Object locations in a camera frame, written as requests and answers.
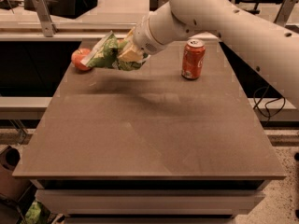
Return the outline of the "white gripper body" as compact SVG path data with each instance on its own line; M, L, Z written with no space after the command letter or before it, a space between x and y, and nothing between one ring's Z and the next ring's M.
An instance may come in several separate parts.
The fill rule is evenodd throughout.
M134 44L148 55L154 55L166 48L160 44L150 31L150 16L144 16L134 29Z

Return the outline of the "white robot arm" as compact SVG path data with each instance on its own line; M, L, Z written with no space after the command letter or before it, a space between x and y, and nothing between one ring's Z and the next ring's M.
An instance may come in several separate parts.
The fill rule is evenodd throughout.
M209 32L299 107L299 35L228 0L169 0L129 33L119 58L137 62L174 41Z

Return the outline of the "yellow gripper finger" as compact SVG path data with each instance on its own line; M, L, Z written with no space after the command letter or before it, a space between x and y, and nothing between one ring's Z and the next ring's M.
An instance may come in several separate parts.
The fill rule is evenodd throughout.
M127 34L127 36L125 37L126 41L132 41L133 40L133 36L134 36L134 32L135 32L135 27L133 27L129 33Z
M126 44L119 49L118 59L124 62L138 62L143 59L143 51L135 45Z

